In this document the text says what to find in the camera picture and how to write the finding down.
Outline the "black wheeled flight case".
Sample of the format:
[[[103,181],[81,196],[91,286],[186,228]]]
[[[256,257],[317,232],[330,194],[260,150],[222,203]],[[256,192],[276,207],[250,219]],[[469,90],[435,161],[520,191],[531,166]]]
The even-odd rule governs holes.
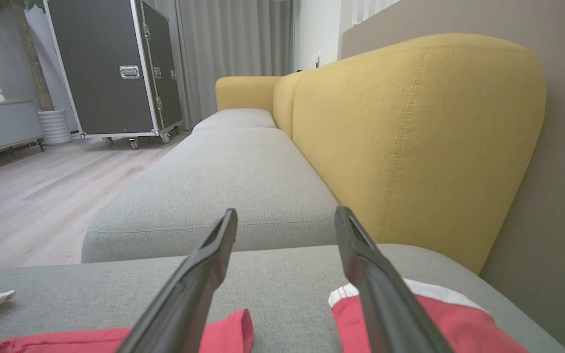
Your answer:
[[[154,0],[47,0],[81,138],[169,143],[182,121],[170,20]]]

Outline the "grey curtain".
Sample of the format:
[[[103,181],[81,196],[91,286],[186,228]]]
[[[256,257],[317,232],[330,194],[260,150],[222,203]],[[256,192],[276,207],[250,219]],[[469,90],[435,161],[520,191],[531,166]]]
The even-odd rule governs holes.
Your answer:
[[[175,7],[186,130],[217,109],[219,78],[292,72],[294,0],[175,0]]]

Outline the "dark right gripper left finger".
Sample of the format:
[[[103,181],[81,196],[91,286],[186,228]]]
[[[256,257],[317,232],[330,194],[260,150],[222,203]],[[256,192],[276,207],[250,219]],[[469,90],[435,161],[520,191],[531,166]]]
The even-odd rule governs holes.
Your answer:
[[[116,353],[198,353],[215,291],[226,278],[238,216],[229,208],[179,265]]]

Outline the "narrow yellow sofa backrest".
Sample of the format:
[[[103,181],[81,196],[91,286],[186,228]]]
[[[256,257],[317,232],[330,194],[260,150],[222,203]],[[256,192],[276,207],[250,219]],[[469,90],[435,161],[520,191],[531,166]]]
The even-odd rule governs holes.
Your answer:
[[[273,92],[273,119],[276,127],[292,139],[293,109],[295,93],[301,78],[307,72],[298,71],[283,76],[274,85]]]

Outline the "low grey white cabinet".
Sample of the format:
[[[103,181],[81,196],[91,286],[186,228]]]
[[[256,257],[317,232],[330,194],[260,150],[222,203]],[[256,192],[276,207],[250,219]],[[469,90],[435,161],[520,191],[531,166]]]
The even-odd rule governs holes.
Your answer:
[[[37,145],[42,152],[44,133],[30,100],[0,102],[0,152]]]

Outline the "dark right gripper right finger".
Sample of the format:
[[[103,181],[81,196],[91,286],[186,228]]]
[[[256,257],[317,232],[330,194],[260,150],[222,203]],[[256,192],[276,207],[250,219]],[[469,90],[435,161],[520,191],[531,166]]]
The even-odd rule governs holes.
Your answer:
[[[352,210],[338,206],[334,225],[344,274],[359,291],[372,353],[454,353]]]

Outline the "white ribbed plant pot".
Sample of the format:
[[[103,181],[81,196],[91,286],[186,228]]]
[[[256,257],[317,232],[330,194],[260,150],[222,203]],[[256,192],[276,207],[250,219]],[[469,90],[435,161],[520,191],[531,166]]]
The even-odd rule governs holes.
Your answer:
[[[38,110],[38,118],[44,133],[43,145],[54,147],[73,141],[65,110]]]

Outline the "grey sofa back cushion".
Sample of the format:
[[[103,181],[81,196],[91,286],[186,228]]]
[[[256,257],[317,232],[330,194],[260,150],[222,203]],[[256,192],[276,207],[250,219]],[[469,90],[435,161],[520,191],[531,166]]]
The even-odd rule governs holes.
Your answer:
[[[337,202],[282,130],[195,131],[104,206],[83,263],[188,255],[229,208],[234,251],[336,244]]]

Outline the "large grey sofa seat cushion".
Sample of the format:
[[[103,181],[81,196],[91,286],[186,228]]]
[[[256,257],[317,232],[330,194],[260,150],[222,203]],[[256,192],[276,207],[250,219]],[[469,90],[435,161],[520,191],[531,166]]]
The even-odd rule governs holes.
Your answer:
[[[402,277],[459,291],[473,300],[529,353],[565,353],[547,331],[461,264],[415,246],[379,248]],[[16,292],[0,304],[0,340],[130,327],[182,260],[0,269],[0,293]],[[336,245],[234,252],[207,320],[217,322],[248,308],[256,333],[253,353],[340,352],[328,296],[347,283]]]

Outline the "red jersey with number print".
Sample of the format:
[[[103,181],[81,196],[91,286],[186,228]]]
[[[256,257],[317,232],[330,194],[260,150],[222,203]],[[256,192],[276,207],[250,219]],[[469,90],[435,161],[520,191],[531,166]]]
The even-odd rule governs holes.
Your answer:
[[[12,299],[14,290],[0,293],[0,304]],[[128,327],[70,331],[0,341],[0,353],[116,353],[130,333]],[[204,329],[199,353],[250,353],[254,328],[249,310],[238,310]]]

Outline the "red shorts with white trim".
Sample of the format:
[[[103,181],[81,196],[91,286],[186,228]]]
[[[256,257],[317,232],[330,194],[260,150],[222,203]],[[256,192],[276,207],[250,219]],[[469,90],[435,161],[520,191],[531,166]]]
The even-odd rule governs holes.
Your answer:
[[[464,294],[412,279],[404,282],[455,353],[529,353]],[[344,353],[371,353],[359,294],[348,283],[328,297]]]

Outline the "large yellow sofa backrest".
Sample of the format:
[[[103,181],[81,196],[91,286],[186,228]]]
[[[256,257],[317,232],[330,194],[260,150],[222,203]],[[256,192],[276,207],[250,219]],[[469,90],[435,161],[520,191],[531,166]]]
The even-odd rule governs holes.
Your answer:
[[[377,243],[484,268],[542,130],[542,63],[515,43],[434,34],[303,72],[292,140]]]

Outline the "small grey sofa seat cushion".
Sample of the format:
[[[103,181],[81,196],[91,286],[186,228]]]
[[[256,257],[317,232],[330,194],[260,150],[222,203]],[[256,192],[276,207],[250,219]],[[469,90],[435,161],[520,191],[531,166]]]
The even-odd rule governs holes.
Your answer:
[[[228,127],[267,127],[276,129],[273,116],[264,109],[224,109],[218,110],[208,118],[203,119],[191,130],[197,132],[205,129],[220,129]]]

